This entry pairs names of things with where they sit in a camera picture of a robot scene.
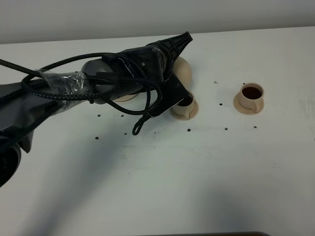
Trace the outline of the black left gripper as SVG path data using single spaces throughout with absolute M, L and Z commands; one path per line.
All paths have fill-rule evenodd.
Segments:
M 138 64 L 147 77 L 159 85 L 169 78 L 175 60 L 190 42 L 192 37 L 185 32 L 143 47 L 121 51 L 119 55 Z

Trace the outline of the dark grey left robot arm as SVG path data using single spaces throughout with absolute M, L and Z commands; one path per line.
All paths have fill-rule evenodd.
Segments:
M 139 116 L 143 124 L 188 97 L 174 63 L 192 41 L 188 32 L 118 53 L 78 55 L 31 70 L 2 60 L 22 72 L 19 83 L 0 87 L 0 182 L 15 174 L 23 151 L 32 147 L 34 130 L 47 118 L 84 102 L 109 104 Z

